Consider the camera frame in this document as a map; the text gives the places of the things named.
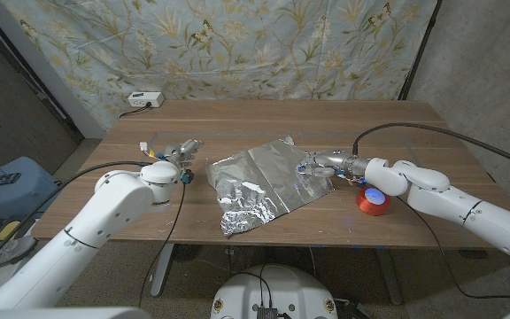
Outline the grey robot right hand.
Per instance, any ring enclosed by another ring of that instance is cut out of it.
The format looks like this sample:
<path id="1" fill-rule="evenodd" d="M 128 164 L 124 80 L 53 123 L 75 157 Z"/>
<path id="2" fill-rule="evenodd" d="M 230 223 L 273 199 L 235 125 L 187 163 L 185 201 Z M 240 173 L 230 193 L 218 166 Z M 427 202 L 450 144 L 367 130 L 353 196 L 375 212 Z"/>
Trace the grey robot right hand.
<path id="1" fill-rule="evenodd" d="M 348 178 L 352 175 L 352 162 L 355 159 L 355 155 L 345 150 L 307 152 L 296 170 L 301 175 Z"/>

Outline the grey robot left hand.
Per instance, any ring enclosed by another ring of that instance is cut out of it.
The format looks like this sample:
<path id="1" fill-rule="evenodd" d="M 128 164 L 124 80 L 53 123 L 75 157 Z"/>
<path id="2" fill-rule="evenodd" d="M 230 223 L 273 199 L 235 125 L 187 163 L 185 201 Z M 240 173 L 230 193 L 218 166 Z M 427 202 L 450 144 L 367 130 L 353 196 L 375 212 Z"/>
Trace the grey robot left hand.
<path id="1" fill-rule="evenodd" d="M 165 148 L 164 157 L 180 169 L 188 168 L 196 157 L 203 142 L 189 139 L 182 144 L 172 143 Z"/>

